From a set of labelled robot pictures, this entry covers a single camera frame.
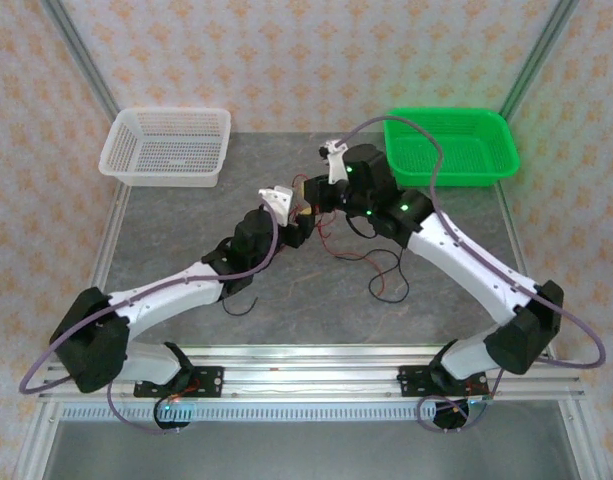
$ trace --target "metal frame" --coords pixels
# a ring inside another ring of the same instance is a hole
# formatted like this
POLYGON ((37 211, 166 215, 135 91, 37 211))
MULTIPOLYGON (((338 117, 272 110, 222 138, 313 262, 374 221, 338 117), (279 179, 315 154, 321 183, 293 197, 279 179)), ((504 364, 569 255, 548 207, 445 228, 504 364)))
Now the metal frame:
MULTIPOLYGON (((559 34, 565 27, 578 0, 560 0, 553 10, 539 40, 526 60, 511 88, 500 114, 507 120, 517 111, 532 81, 543 65, 559 34)), ((108 118, 113 121, 119 106, 95 66, 61 0, 42 0, 71 55, 88 81, 108 118)), ((501 185, 496 192, 518 263, 518 270, 527 273, 521 246, 501 185)), ((119 236, 130 187, 118 182, 109 211, 103 241, 91 276, 91 284, 103 289, 119 236)), ((395 380, 397 367, 404 364, 427 364, 438 351, 431 346, 219 346, 186 348, 195 364, 219 364, 227 367, 221 403, 246 411, 246 407, 263 402, 288 403, 333 402, 335 405, 410 404, 400 396, 395 380)), ((63 366, 51 364, 46 381, 64 376, 63 366)), ((148 399, 132 397, 132 385, 117 384, 118 401, 129 405, 147 405, 148 399)), ((592 422, 590 406, 575 370, 535 365, 527 375, 506 375, 496 400, 554 400, 562 410, 570 444, 582 479, 610 478, 604 455, 598 450, 598 436, 592 422)), ((105 405, 105 393, 82 395, 73 384, 64 384, 41 395, 37 402, 29 434, 15 471, 16 478, 41 479, 44 475, 57 425, 64 417, 65 405, 85 402, 105 405)))

